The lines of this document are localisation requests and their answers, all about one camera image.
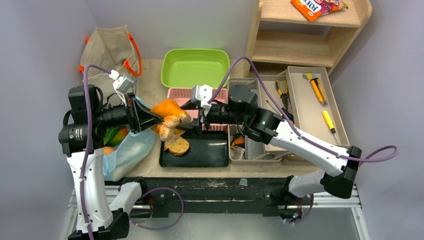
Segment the light blue plastic grocery bag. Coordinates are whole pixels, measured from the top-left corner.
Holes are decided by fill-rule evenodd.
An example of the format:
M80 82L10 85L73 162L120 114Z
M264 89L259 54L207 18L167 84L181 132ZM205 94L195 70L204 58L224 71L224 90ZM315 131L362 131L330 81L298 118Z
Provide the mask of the light blue plastic grocery bag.
M103 175L104 177L116 168L124 167L129 173L142 159L152 150L157 134L148 129L139 133L129 131L121 144L113 147L115 151L108 155L103 155Z

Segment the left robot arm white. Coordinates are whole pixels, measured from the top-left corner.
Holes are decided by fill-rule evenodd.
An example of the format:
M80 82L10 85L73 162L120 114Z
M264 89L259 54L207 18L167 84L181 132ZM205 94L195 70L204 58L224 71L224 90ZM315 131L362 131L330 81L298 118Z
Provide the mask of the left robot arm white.
M139 180L125 182L108 202L104 180L104 137L108 129L130 127L134 133L162 122L132 92L120 105L103 105L103 93L95 85L71 88L70 109L58 134L62 152L70 166L77 203L75 230L71 240L119 240L128 236L134 204L149 199Z

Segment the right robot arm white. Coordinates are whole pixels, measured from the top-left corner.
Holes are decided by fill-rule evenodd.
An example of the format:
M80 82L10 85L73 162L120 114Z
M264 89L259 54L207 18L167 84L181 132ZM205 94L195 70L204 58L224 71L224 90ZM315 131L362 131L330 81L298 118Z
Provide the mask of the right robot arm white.
M183 110L197 110L191 123L179 126L200 136L202 127L210 124L243 125L242 133L250 140L288 150L320 169L316 172L289 176L280 196L288 204L308 194L327 192L332 196L349 199L352 195L359 164L348 157L360 157L357 147L346 149L322 141L300 129L291 127L291 121L268 109L258 106L258 96L244 84L228 91L227 103L210 100L213 89L197 85Z

